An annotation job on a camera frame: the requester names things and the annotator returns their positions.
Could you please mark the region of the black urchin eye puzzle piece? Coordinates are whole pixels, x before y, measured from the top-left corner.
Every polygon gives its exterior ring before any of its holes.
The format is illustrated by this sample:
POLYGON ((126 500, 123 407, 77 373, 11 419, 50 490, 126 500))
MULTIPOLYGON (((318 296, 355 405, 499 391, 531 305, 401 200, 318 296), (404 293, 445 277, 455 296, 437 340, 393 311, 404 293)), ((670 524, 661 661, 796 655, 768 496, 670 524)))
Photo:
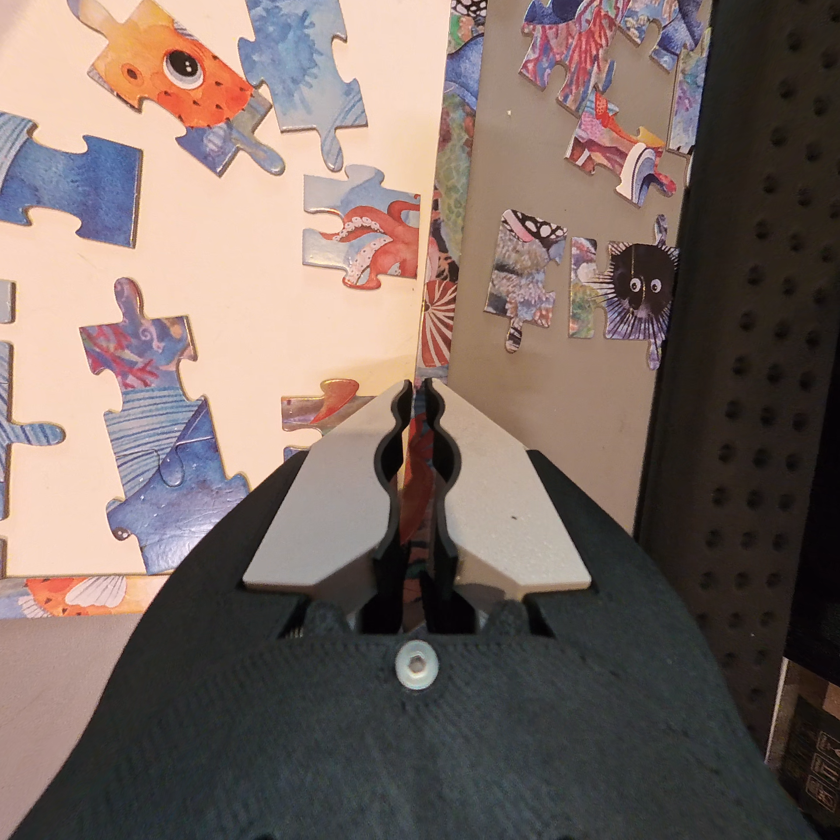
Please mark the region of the black urchin eye puzzle piece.
POLYGON ((659 214, 653 244, 610 241, 609 265, 591 282, 605 310, 605 337, 648 342, 652 371, 662 359, 679 264, 679 250, 666 244, 667 234, 667 217, 659 214))

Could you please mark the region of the black white spotted puzzle piece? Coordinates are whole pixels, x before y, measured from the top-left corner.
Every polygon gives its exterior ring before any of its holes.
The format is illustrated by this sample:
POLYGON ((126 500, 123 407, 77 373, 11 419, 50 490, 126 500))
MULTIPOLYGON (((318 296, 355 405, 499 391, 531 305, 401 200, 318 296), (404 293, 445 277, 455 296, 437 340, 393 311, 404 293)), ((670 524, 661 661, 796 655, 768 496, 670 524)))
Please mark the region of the black white spotted puzzle piece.
POLYGON ((525 323, 550 326, 555 292, 544 288, 545 268, 561 262, 566 234, 565 227, 516 209, 502 215, 485 311, 510 319, 507 352, 518 351, 525 323))

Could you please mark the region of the light blue splash puzzle piece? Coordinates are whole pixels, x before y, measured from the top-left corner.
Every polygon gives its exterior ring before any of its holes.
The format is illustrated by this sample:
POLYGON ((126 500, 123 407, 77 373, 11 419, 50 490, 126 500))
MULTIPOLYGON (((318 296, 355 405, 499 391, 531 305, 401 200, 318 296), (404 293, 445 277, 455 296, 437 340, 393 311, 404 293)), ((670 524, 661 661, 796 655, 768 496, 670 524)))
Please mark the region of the light blue splash puzzle piece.
POLYGON ((333 57, 333 39, 347 39, 339 1, 247 1, 255 40, 241 38, 238 53, 246 79, 265 82, 282 132, 316 130, 322 158, 332 172, 343 168, 335 131, 366 125, 356 79, 344 81, 333 57))

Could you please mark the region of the lavender zebra-tab puzzle piece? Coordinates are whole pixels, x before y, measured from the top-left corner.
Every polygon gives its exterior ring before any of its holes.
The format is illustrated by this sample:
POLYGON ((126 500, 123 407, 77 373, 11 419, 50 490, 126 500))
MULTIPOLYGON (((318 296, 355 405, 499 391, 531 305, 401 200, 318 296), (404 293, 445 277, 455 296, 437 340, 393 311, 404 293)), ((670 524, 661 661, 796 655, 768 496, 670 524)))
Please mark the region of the lavender zebra-tab puzzle piece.
POLYGON ((710 39, 711 26, 708 26, 695 48, 681 51, 676 66, 667 149, 688 159, 686 185, 690 183, 692 155, 697 142, 710 39))

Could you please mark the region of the red coral white wave piece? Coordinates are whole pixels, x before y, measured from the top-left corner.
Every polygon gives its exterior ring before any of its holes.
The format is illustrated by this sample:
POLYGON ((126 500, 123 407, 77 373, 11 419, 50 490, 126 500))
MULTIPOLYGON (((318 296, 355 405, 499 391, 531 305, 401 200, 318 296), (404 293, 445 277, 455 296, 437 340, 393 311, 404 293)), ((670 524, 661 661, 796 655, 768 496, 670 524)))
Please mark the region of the red coral white wave piece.
POLYGON ((637 207, 644 204, 651 186, 674 195, 676 183, 658 168, 665 141, 645 128, 636 135, 627 133, 617 123, 616 112, 617 106, 591 90, 566 158, 589 174, 597 165, 611 170, 620 179, 616 192, 637 207))

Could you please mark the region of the dark perforated panel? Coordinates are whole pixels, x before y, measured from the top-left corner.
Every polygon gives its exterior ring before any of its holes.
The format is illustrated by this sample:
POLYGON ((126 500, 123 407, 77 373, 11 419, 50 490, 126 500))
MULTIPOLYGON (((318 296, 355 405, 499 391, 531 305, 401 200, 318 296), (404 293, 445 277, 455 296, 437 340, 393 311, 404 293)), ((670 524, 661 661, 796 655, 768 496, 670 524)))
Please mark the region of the dark perforated panel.
POLYGON ((837 342, 838 15, 715 7, 638 515, 761 750, 837 342))

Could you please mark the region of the orange pufferfish puzzle piece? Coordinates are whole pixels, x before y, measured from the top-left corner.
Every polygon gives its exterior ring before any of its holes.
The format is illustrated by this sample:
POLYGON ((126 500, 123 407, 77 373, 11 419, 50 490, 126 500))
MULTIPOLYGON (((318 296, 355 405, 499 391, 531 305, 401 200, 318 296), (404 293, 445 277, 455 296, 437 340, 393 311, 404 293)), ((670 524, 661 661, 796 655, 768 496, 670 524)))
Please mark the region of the orange pufferfish puzzle piece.
POLYGON ((177 143, 222 175, 238 151, 281 175, 280 155, 255 137, 270 101, 159 4, 142 1, 122 23, 97 1, 69 1, 70 11, 108 40, 88 75, 133 109, 157 102, 185 126, 177 143))

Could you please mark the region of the red octopus puzzle piece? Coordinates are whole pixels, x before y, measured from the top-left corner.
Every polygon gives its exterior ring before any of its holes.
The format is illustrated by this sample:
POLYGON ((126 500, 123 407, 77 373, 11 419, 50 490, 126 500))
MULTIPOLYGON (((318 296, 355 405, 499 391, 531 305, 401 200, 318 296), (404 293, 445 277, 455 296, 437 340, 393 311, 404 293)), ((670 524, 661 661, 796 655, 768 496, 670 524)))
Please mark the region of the red octopus puzzle piece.
POLYGON ((384 188, 384 174, 373 166, 350 164, 346 180, 319 175, 303 177, 303 207, 308 213, 334 213, 341 230, 302 234, 302 262, 342 269, 346 287, 373 290, 380 275, 417 277, 418 194, 384 188))

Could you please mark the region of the joined coral reef puzzle pieces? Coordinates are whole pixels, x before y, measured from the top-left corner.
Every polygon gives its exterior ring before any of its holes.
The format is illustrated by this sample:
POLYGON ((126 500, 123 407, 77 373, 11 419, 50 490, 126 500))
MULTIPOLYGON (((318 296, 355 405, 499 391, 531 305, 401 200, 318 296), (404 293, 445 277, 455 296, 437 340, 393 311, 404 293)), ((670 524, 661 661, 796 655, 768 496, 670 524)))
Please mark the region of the joined coral reef puzzle pieces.
POLYGON ((594 89, 606 91, 615 62, 607 58, 616 31, 641 44, 652 23, 660 34, 651 57, 672 71, 684 49, 704 34, 701 1, 551 1, 530 3, 521 31, 532 38, 520 73, 545 89, 557 64, 567 69, 558 103, 580 114, 594 89))

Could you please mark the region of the ocean jigsaw puzzle frame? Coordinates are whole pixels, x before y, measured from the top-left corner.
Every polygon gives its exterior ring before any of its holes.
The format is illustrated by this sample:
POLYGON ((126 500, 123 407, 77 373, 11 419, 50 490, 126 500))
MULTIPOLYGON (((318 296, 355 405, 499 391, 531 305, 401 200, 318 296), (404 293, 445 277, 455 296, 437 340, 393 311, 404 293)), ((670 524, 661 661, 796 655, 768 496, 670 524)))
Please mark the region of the ocean jigsaw puzzle frame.
POLYGON ((189 401, 205 397, 228 477, 254 488, 284 448, 315 429, 285 432, 280 399, 321 396, 328 379, 375 396, 414 373, 433 204, 450 2, 339 2, 347 39, 332 53, 360 84, 367 124, 338 128, 341 171, 324 163, 315 129, 282 132, 265 82, 253 86, 238 53, 255 40, 246 2, 155 2, 271 103, 255 130, 285 163, 264 171, 239 150, 222 175, 185 151, 185 126, 156 101, 137 111, 89 77, 109 42, 68 2, 2 2, 2 112, 35 122, 38 143, 86 152, 84 136, 142 151, 134 247, 77 235, 79 218, 33 206, 31 225, 2 220, 2 336, 14 343, 14 415, 51 422, 66 440, 37 454, 44 506, 30 565, 2 578, 2 622, 142 612, 172 571, 148 574, 135 537, 119 541, 107 505, 123 484, 105 414, 123 410, 113 373, 93 374, 80 328, 120 322, 114 283, 134 280, 147 317, 187 316, 197 354, 178 372, 189 401), (343 270, 302 262, 302 234, 341 230, 335 213, 303 207, 304 175, 344 182, 369 165, 382 185, 418 194, 416 278, 380 275, 346 287, 343 270))

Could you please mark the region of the joined blue whale puzzle pieces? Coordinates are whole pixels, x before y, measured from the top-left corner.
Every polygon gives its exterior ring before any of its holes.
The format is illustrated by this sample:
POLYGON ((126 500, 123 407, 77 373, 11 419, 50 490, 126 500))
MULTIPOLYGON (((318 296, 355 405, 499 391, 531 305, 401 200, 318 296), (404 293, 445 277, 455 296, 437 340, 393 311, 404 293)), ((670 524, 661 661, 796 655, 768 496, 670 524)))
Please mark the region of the joined blue whale puzzle pieces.
POLYGON ((1 341, 1 513, 2 578, 26 571, 29 541, 38 529, 35 521, 44 506, 45 492, 37 489, 51 464, 44 448, 62 445, 66 429, 51 422, 20 422, 14 415, 16 374, 14 343, 1 341))

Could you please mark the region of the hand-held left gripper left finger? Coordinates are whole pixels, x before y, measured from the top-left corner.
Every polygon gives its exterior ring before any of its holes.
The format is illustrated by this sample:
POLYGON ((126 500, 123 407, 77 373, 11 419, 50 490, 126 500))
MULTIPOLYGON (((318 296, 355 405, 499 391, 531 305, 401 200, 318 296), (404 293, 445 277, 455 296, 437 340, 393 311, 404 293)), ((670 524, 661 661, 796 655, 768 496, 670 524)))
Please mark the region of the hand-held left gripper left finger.
POLYGON ((334 603, 360 613, 364 632, 401 628, 397 474, 412 401, 412 383, 398 382, 309 449, 244 574, 249 589, 334 603))

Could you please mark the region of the joined orange crab puzzle pieces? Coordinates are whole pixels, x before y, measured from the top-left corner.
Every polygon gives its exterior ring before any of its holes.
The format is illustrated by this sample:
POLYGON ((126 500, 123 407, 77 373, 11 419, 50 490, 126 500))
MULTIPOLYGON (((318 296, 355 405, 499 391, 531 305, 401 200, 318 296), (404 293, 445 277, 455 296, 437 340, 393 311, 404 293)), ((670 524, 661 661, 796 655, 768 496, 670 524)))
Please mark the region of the joined orange crab puzzle pieces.
POLYGON ((281 425, 285 432, 315 429, 323 436, 373 399, 358 395, 360 385, 356 380, 333 378, 322 381, 320 387, 321 396, 281 397, 281 425))

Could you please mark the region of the green grey urchin-spine puzzle piece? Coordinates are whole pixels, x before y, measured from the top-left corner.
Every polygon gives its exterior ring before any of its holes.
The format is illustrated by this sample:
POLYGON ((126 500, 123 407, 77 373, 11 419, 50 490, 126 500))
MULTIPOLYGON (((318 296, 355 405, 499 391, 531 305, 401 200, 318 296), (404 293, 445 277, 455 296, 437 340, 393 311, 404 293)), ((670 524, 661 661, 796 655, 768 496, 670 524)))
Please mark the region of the green grey urchin-spine puzzle piece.
POLYGON ((572 237, 570 264, 569 337, 591 339, 595 336, 595 314, 604 310, 601 292, 595 287, 601 274, 598 269, 597 241, 572 237))

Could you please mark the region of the cardboard box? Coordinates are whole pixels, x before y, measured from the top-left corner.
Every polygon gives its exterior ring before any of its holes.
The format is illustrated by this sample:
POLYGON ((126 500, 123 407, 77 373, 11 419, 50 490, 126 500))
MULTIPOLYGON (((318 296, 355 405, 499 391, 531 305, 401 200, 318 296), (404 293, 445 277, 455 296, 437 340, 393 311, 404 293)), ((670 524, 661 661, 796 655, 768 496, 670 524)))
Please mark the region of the cardboard box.
POLYGON ((823 838, 839 836, 839 688, 783 660, 765 762, 823 838))

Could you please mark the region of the blue striped coral puzzle piece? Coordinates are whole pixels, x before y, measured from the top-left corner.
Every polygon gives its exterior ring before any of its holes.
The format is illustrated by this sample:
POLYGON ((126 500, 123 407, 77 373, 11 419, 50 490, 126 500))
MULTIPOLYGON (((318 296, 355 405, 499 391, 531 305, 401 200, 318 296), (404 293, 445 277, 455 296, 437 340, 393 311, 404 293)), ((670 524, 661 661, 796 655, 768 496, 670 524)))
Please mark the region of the blue striped coral puzzle piece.
POLYGON ((195 361, 187 316, 149 318, 144 313, 138 284, 130 278, 114 283, 120 322, 80 328, 80 337, 93 374, 110 371, 124 401, 130 397, 172 396, 192 406, 179 375, 183 360, 195 361))

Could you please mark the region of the blue white-striped puzzle piece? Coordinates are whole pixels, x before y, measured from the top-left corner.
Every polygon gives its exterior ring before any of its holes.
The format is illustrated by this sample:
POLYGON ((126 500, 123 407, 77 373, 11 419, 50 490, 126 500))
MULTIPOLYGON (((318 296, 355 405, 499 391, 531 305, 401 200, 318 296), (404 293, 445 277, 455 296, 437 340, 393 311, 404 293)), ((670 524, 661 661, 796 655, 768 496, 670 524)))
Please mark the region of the blue white-striped puzzle piece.
POLYGON ((31 225, 27 210, 47 207, 80 219, 77 235, 134 247, 143 153, 85 135, 87 150, 70 153, 38 143, 35 122, 1 113, 1 218, 31 225))

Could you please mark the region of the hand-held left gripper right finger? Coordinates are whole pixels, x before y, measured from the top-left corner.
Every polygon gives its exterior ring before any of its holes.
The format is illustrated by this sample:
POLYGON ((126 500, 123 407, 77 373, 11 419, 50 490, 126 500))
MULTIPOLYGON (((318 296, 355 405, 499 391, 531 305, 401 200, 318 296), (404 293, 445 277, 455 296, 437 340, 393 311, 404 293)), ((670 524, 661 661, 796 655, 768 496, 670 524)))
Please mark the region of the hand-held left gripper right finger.
POLYGON ((424 610, 432 632, 473 632, 477 613, 592 578, 528 450, 440 380, 424 382, 434 434, 433 532, 424 610))

